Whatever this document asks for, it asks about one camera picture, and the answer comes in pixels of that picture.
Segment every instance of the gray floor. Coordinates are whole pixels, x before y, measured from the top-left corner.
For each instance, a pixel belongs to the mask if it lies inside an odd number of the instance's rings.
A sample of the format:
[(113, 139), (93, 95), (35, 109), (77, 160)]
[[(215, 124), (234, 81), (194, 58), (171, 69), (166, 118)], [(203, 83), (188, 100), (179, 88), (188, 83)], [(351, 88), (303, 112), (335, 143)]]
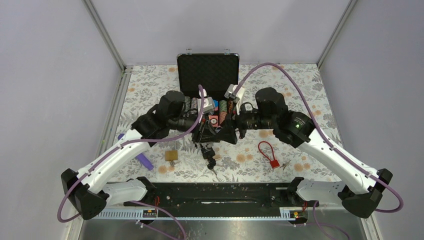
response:
[[(342, 210), (317, 211), (320, 223), (334, 224), (345, 230), (352, 240), (366, 239), (359, 218)], [(309, 223), (313, 222), (309, 213)], [(315, 226), (292, 227), (287, 222), (279, 221), (183, 221), (181, 222), (189, 240), (327, 240)], [(155, 221), (151, 226), (178, 238), (178, 226), (172, 220)], [(346, 240), (347, 237), (336, 229), (324, 227), (335, 239)], [(92, 219), (85, 221), (80, 240), (167, 240), (169, 238), (150, 229), (135, 225), (132, 220)]]

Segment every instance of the table top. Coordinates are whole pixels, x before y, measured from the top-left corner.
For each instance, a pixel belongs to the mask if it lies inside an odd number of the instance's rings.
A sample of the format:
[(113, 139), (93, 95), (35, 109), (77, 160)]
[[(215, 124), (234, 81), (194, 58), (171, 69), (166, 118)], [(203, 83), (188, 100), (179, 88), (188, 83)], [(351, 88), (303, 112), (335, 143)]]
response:
[[(255, 64), (241, 64), (241, 80)], [(330, 109), (320, 73), (315, 64), (281, 65), (299, 85), (311, 107), (313, 114), (324, 132), (341, 145), (336, 121)], [(287, 77), (275, 67), (265, 66), (253, 73), (243, 85), (244, 102), (251, 102), (256, 107), (255, 93), (266, 87), (273, 87), (284, 95), (288, 108), (307, 114), (306, 108)], [(178, 69), (176, 65), (140, 65), (134, 66), (116, 131), (125, 133), (138, 116), (146, 113), (159, 102), (169, 90), (180, 90)], [(179, 132), (170, 131), (169, 136)], [(286, 168), (272, 169), (268, 160), (259, 152), (258, 143), (269, 142), (275, 152), (280, 166)], [(294, 177), (304, 177), (315, 181), (339, 181), (340, 179), (323, 164), (308, 154), (280, 142), (272, 130), (249, 130), (246, 137), (237, 145), (227, 142), (214, 143), (213, 149), (220, 159), (216, 161), (215, 175), (207, 168), (200, 149), (195, 148), (191, 136), (187, 135), (172, 142), (155, 144), (143, 154), (154, 165), (147, 170), (138, 160), (132, 159), (111, 181), (126, 181), (130, 178), (147, 177), (151, 182), (255, 182), (276, 183), (291, 182)], [(271, 154), (267, 144), (261, 144), (266, 154)], [(172, 166), (165, 161), (165, 151), (178, 150), (178, 160)]]

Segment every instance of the purple marker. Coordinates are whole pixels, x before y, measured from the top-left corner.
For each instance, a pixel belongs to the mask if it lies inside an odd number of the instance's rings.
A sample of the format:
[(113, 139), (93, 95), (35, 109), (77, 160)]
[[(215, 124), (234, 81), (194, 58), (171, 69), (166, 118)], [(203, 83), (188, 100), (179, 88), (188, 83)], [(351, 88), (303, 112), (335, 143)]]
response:
[[(121, 133), (118, 135), (118, 140), (120, 140), (125, 134)], [(151, 171), (154, 167), (152, 163), (147, 159), (147, 157), (140, 153), (138, 156), (135, 157), (145, 168), (147, 168), (149, 171)]]

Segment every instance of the perforated metal strip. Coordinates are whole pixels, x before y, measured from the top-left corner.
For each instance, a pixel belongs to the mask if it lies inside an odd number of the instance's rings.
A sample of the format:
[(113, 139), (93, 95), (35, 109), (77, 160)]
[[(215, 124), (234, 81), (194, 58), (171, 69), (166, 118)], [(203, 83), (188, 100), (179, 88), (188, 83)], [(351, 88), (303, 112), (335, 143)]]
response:
[[(154, 210), (150, 208), (144, 209), (104, 209), (95, 219), (110, 220), (172, 220), (170, 217), (143, 217), (143, 210)], [(290, 218), (290, 210), (280, 208), (281, 216), (257, 216), (257, 217), (177, 217), (178, 220), (216, 220), (216, 221), (294, 221)]]

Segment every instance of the robotic arm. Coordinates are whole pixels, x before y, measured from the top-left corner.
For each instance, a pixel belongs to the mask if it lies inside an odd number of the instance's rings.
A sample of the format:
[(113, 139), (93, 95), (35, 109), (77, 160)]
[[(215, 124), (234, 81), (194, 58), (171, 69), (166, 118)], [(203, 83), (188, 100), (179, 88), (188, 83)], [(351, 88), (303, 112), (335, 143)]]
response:
[[(236, 86), (231, 85), (226, 97)], [(362, 163), (347, 151), (331, 141), (334, 146), (350, 157), (357, 165), (366, 169), (369, 175), (364, 175), (323, 142), (312, 120), (301, 112), (288, 109), (282, 94), (267, 87), (259, 90), (255, 95), (258, 109), (246, 110), (241, 104), (244, 90), (232, 96), (236, 107), (236, 114), (228, 114), (221, 125), (221, 129), (214, 129), (208, 121), (208, 109), (214, 108), (212, 99), (204, 102), (205, 118), (191, 131), (192, 141), (195, 143), (209, 143), (225, 141), (236, 144), (243, 139), (247, 130), (273, 129), (274, 135), (283, 143), (313, 156), (333, 173), (341, 178), (339, 182), (322, 182), (295, 177), (287, 188), (287, 196), (294, 203), (318, 200), (321, 204), (343, 205), (352, 214), (368, 218), (377, 208), (384, 186), (370, 176), (389, 183), (392, 173), (386, 169), (376, 170)], [(169, 91), (162, 96), (159, 104), (153, 106), (146, 114), (141, 115), (131, 129), (110, 149), (78, 172), (67, 169), (61, 175), (63, 189), (66, 193), (70, 187), (84, 174), (87, 176), (69, 195), (70, 202), (81, 214), (83, 219), (91, 219), (99, 214), (106, 206), (128, 201), (143, 201), (153, 185), (144, 177), (131, 179), (127, 182), (108, 183), (108, 180), (121, 169), (129, 160), (146, 151), (154, 142), (123, 143), (139, 139), (163, 139), (168, 136), (169, 130), (187, 131), (196, 122), (197, 115), (185, 115), (184, 95), (181, 92)], [(119, 148), (111, 154), (111, 149)], [(107, 158), (99, 164), (95, 171), (89, 172), (100, 159)]]

